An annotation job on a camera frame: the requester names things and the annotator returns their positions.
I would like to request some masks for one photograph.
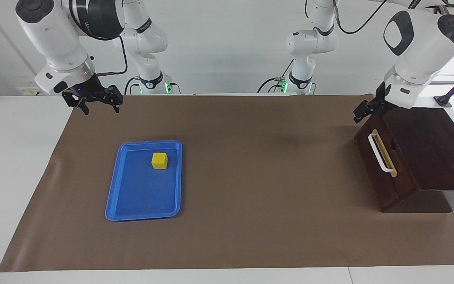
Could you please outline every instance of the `blue tray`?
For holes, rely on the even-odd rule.
[[[155,170],[153,153],[167,153],[167,169]],[[182,143],[177,140],[122,144],[106,203],[106,219],[128,221],[173,217],[182,195]]]

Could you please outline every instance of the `brown paper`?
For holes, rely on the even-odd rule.
[[[0,271],[454,264],[454,214],[381,213],[367,97],[125,97],[74,110]],[[104,217],[117,149],[180,140],[175,218]]]

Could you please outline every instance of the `dark wooden box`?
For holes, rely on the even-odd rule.
[[[383,212],[454,210],[454,122],[445,110],[396,108],[372,115],[355,140]]]

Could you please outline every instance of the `power outlet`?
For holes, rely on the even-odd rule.
[[[46,93],[40,87],[19,88],[21,95],[45,95]]]

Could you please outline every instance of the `white table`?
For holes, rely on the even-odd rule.
[[[0,261],[70,113],[61,97],[0,97]],[[0,273],[0,283],[17,282],[454,284],[454,266]]]

